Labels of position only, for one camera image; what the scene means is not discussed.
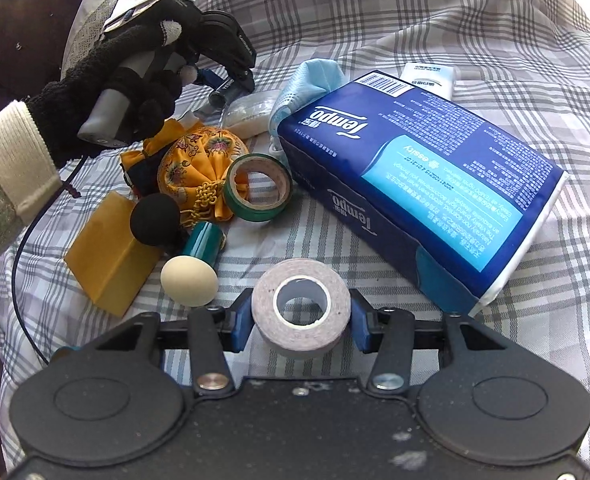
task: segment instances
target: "toothpaste tube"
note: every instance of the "toothpaste tube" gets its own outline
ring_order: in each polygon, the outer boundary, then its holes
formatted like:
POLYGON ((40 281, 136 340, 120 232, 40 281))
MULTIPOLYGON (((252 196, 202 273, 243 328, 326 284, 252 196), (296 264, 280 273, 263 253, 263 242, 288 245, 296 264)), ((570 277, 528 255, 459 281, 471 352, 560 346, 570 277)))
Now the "toothpaste tube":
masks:
POLYGON ((453 97, 455 69, 452 66, 406 63, 401 79, 449 101, 453 97))

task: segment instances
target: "green tape roll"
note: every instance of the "green tape roll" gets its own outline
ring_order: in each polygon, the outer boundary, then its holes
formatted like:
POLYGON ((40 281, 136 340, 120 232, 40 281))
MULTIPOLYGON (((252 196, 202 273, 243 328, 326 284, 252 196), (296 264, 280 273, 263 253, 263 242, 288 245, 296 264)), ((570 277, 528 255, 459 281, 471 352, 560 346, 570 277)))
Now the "green tape roll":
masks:
POLYGON ((224 201, 230 210, 249 222, 265 222, 275 218, 291 199, 293 180, 288 170, 277 159, 263 153, 249 153, 236 158, 229 166, 224 181, 224 201), (240 197, 235 185, 237 173, 263 173, 277 186, 279 198, 272 204, 252 204, 240 197))

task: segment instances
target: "brown cushion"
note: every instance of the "brown cushion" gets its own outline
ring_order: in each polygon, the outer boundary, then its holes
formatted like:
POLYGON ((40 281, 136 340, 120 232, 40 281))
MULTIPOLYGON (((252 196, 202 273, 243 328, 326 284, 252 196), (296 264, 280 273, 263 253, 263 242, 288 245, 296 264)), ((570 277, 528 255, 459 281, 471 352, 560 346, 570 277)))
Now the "brown cushion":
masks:
POLYGON ((38 93, 59 79, 70 27, 82 0, 0 0, 0 85, 38 93))

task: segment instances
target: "metal screw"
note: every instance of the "metal screw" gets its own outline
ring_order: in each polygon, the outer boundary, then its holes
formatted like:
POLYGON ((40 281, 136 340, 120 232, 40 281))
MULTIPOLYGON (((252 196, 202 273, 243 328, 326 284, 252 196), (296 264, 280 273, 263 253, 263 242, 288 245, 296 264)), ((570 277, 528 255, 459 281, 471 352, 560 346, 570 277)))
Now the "metal screw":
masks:
POLYGON ((379 374, 373 378, 373 386, 378 390, 396 390, 404 386, 404 380, 397 374, 379 374))
POLYGON ((229 385, 229 378, 218 373, 204 374, 197 379, 197 385, 202 390, 221 390, 229 385))
POLYGON ((308 388, 293 388, 293 395, 297 397, 306 397, 309 393, 308 388))

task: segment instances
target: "barcode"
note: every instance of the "barcode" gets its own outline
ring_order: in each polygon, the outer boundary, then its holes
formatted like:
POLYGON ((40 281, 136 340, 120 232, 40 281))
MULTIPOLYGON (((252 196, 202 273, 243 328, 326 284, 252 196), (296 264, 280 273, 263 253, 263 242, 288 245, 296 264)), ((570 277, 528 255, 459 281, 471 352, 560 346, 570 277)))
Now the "barcode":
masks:
POLYGON ((371 88, 384 92, 392 97, 399 97, 407 90, 413 88, 411 85, 384 74, 367 74, 360 77, 355 82, 370 86, 371 88))

